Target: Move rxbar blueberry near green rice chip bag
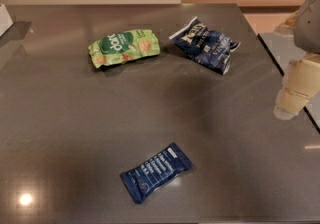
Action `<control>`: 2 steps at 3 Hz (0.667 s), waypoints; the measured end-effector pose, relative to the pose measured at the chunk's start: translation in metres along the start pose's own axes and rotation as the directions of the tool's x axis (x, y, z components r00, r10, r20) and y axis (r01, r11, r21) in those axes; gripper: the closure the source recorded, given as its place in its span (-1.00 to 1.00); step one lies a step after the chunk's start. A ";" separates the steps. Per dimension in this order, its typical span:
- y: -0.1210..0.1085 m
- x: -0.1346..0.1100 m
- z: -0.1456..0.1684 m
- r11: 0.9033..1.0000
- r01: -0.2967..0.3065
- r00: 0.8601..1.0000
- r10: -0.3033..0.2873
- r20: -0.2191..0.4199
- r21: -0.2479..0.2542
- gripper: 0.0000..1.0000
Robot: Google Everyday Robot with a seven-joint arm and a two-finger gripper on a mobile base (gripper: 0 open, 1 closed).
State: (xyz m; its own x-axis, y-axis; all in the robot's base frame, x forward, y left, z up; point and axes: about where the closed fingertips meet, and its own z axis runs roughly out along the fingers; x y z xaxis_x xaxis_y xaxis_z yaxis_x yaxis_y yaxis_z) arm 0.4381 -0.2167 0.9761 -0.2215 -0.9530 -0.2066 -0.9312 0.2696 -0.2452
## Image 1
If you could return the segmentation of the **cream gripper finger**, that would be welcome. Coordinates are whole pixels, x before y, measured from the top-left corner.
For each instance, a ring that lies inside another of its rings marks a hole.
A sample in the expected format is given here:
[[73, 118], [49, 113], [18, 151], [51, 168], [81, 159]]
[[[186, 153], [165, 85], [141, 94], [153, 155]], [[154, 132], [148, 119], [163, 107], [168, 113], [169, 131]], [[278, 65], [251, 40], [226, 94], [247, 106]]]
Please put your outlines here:
[[300, 60], [291, 59], [278, 92], [274, 115], [290, 120], [320, 92], [320, 55], [307, 53]]

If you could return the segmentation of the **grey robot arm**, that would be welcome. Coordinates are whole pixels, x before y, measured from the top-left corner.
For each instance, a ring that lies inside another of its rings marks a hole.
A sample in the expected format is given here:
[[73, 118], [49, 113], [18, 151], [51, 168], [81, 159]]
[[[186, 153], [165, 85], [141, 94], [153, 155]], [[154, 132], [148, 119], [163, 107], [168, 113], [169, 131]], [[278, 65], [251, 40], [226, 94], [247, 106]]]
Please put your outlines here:
[[280, 120], [297, 116], [320, 91], [320, 0], [305, 0], [290, 18], [294, 44], [306, 54], [285, 70], [273, 111]]

